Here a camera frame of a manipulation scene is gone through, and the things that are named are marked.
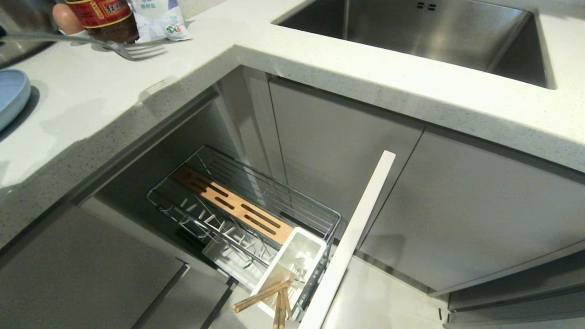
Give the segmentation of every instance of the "stainless steel rack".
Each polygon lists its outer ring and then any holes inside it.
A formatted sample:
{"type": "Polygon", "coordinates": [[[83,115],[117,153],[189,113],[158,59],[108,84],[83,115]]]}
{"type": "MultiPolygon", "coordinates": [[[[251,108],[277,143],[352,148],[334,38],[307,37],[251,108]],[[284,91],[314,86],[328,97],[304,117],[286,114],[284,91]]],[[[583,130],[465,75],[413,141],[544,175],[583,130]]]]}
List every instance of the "stainless steel rack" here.
{"type": "MultiPolygon", "coordinates": [[[[292,227],[302,227],[328,246],[295,305],[302,317],[329,258],[341,216],[331,208],[216,150],[202,146],[181,166],[188,166],[221,184],[292,227]]],[[[167,217],[205,243],[204,254],[252,290],[281,245],[200,197],[170,173],[147,195],[167,217]]]]}

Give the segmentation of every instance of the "metal fork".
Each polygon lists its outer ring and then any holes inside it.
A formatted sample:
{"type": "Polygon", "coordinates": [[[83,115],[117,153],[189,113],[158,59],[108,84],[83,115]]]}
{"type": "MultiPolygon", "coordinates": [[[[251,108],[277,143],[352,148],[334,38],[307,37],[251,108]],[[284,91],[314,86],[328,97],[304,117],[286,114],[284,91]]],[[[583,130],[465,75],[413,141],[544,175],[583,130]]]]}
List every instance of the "metal fork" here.
{"type": "Polygon", "coordinates": [[[164,41],[154,41],[147,43],[118,43],[113,41],[99,41],[86,37],[52,35],[49,33],[20,33],[20,32],[5,32],[0,35],[0,42],[6,41],[69,41],[69,42],[83,42],[93,43],[113,50],[116,54],[124,57],[127,60],[139,61],[149,59],[166,52],[162,45],[164,41]]]}

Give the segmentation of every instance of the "plastic bag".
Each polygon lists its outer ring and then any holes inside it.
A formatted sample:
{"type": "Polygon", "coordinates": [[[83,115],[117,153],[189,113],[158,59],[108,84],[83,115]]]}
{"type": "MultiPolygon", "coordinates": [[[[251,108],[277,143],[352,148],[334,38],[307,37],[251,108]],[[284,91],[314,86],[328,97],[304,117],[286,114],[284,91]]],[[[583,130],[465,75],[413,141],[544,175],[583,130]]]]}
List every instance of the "plastic bag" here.
{"type": "Polygon", "coordinates": [[[177,0],[131,0],[140,38],[136,43],[169,38],[192,39],[177,0]]]}

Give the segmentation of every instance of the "stainless steel sink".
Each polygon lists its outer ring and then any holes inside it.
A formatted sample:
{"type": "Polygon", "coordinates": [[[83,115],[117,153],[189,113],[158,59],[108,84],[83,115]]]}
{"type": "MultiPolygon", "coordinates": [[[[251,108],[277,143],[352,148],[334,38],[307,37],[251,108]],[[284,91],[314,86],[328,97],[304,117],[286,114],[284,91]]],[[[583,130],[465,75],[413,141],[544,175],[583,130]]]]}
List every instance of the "stainless steel sink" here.
{"type": "Polygon", "coordinates": [[[548,88],[531,12],[474,0],[316,0],[281,26],[548,88]]]}

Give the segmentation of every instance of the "white speckled countertop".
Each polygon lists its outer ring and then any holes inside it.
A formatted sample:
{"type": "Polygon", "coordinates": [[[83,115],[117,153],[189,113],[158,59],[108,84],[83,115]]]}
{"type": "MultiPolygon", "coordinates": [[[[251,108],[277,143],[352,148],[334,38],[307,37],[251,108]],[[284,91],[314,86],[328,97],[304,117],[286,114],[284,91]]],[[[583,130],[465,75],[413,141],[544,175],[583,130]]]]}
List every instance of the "white speckled countertop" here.
{"type": "Polygon", "coordinates": [[[585,172],[585,8],[538,13],[556,89],[272,25],[311,0],[227,0],[190,19],[191,42],[129,62],[59,43],[15,68],[40,91],[0,141],[0,247],[74,186],[238,65],[469,133],[585,172]]]}

